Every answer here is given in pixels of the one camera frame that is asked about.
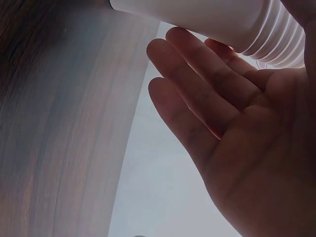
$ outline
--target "wood grain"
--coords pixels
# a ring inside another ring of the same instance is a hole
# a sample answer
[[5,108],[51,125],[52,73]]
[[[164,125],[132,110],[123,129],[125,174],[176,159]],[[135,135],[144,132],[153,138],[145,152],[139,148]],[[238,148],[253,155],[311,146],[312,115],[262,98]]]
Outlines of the wood grain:
[[106,237],[158,22],[0,0],[0,236]]

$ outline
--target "skin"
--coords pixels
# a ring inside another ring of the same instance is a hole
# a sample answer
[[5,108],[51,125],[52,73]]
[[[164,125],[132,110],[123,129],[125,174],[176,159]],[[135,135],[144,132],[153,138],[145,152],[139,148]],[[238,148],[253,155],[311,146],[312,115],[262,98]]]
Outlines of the skin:
[[147,50],[157,111],[244,237],[316,236],[316,1],[283,3],[305,29],[306,69],[258,71],[180,28]]

